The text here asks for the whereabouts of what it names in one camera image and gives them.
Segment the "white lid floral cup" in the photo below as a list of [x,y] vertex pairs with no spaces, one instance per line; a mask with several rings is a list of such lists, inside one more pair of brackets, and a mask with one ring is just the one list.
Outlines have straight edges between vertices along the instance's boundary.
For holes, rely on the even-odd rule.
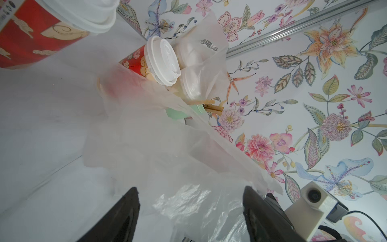
[[200,42],[182,40],[172,45],[181,69],[200,64],[211,56],[211,50]]

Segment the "clear plastic bag pile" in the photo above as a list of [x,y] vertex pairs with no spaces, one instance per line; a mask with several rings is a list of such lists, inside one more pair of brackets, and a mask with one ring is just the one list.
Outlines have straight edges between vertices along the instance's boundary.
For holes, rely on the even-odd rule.
[[243,192],[266,195],[254,162],[199,116],[193,127],[169,118],[166,108],[188,106],[119,64],[98,86],[107,118],[90,130],[84,164],[108,171],[116,197],[137,188],[132,242],[251,242]]

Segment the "white lid red back cup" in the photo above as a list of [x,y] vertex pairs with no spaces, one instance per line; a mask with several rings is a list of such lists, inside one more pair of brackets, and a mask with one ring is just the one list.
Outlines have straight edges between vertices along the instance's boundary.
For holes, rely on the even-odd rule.
[[147,43],[122,59],[120,64],[136,74],[159,83],[173,86],[181,76],[177,56],[171,44],[153,36]]

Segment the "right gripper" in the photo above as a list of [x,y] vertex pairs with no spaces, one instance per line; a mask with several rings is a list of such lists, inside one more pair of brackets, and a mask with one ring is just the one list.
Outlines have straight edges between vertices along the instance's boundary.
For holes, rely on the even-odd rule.
[[[280,214],[280,216],[292,226],[289,218],[286,216],[284,210],[272,193],[267,193],[264,201],[272,206]],[[320,225],[317,229],[317,233],[318,236],[314,236],[312,238],[312,242],[348,242],[336,230],[325,225]]]

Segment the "white lid beige cup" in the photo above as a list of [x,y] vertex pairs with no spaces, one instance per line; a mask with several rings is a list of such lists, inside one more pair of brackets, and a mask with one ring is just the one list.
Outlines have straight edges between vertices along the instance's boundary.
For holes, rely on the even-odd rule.
[[205,100],[211,84],[211,78],[200,71],[183,69],[179,77],[180,85],[188,100]]

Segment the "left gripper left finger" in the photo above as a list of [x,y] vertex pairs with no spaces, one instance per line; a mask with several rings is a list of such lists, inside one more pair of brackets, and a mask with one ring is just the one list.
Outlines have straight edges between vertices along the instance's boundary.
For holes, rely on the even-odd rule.
[[78,241],[131,242],[134,238],[139,212],[139,193],[136,187],[132,187]]

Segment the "clear plastic carrier bag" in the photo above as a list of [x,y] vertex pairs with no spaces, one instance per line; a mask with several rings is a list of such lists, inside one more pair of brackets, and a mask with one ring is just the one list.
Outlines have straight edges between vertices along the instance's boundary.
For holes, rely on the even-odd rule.
[[[219,25],[217,18],[214,14],[207,15],[198,25],[185,32],[182,36],[172,42],[180,42],[187,40],[190,42],[200,42],[205,44],[211,50],[211,56],[200,64],[187,67],[188,69],[196,70],[197,72],[204,73],[211,78],[211,84],[207,95],[209,96],[216,81],[222,76],[223,68],[226,61],[226,53],[228,50],[228,41],[223,33],[221,26]],[[177,82],[167,89],[176,96],[188,100],[183,93],[180,85],[179,78]]]

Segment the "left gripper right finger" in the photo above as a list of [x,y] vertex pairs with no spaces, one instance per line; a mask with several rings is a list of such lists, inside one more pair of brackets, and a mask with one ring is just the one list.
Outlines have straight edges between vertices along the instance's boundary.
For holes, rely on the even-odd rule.
[[298,242],[299,234],[272,193],[243,192],[243,214],[251,242]]

